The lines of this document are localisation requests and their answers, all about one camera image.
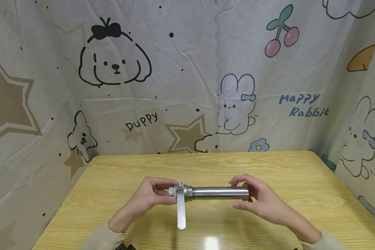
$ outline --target cartoon printed curtain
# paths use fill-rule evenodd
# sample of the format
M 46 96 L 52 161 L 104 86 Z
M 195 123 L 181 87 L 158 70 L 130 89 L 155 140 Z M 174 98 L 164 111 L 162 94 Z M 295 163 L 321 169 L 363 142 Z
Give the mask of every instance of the cartoon printed curtain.
M 375 0 L 0 0 L 0 249 L 96 155 L 267 150 L 375 217 Z

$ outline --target wooden table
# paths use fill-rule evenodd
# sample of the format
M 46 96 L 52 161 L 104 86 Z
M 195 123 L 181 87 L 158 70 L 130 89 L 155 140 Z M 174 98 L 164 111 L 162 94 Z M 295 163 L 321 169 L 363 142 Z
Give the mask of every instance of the wooden table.
M 350 250 L 375 250 L 375 219 L 312 152 L 195 153 L 97 156 L 75 184 L 33 250 L 75 250 L 127 202 L 145 176 L 191 186 L 227 186 L 238 174 L 266 181 L 319 229 Z M 156 206 L 133 224 L 125 244 L 137 250 L 302 249 L 285 227 L 232 208 L 232 200 L 186 203 L 187 227 L 176 206 Z

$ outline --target cherry drawing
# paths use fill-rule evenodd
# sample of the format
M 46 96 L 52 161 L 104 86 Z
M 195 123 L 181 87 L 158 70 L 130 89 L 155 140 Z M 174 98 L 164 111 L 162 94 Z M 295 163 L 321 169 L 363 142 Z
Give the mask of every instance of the cherry drawing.
M 275 56 L 281 49 L 281 42 L 279 36 L 281 35 L 282 29 L 286 31 L 285 39 L 283 43 L 286 47 L 290 47 L 297 42 L 300 36 L 298 27 L 289 27 L 285 24 L 285 21 L 292 15 L 293 5 L 286 6 L 280 13 L 279 18 L 270 21 L 267 24 L 267 31 L 273 31 L 278 28 L 275 39 L 269 41 L 265 47 L 265 55 L 267 57 Z

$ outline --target green cherry stem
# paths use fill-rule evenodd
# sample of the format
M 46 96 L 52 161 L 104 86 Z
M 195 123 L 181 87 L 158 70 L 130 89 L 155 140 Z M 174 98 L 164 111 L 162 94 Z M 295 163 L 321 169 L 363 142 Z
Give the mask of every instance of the green cherry stem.
M 289 31 L 289 30 L 290 30 L 290 27 L 287 26 L 285 23 L 282 23 L 282 28 L 283 28 L 285 31 Z
M 276 40 L 279 40 L 279 36 L 281 34 L 281 31 L 282 31 L 282 26 L 279 26 L 278 27 L 278 32 L 276 33 L 276 37 L 275 37 Z

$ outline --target sleeve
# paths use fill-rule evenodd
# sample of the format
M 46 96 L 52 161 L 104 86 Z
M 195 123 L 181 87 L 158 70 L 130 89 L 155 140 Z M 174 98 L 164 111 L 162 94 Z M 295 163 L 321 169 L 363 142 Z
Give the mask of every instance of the sleeve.
M 321 231 L 322 239 L 314 244 L 309 244 L 301 241 L 304 250 L 346 250 L 346 248 L 329 232 Z
M 101 224 L 82 245 L 80 250 L 114 250 L 125 238 L 123 233 L 115 233 L 108 229 L 108 224 Z

